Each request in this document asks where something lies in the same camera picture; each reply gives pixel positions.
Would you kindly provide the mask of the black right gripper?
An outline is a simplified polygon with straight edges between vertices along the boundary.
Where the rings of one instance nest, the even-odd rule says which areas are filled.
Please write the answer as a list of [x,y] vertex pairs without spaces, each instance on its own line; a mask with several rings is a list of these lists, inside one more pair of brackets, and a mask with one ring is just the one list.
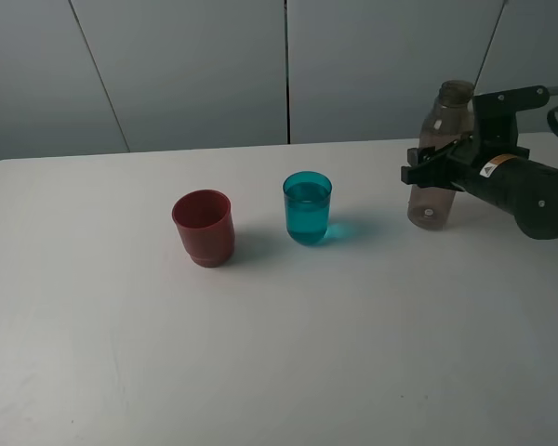
[[527,237],[558,239],[558,167],[510,154],[477,161],[471,142],[455,147],[408,149],[401,181],[421,189],[466,191],[512,215]]

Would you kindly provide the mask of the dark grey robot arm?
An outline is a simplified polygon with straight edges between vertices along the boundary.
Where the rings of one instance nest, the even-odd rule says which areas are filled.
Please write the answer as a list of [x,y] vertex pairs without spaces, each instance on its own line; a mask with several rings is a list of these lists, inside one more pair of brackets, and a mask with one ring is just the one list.
[[470,137],[410,149],[408,162],[405,184],[467,192],[512,215],[527,237],[558,239],[558,168],[530,160],[528,149]]

